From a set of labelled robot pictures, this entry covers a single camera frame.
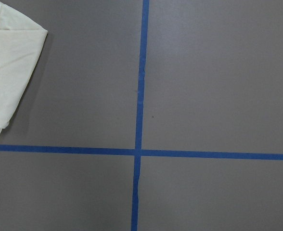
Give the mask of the beige long sleeve shirt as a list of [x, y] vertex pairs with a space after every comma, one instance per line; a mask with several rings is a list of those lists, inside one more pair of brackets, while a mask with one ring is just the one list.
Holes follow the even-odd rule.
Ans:
[[0, 1], [0, 133], [22, 98], [48, 31]]

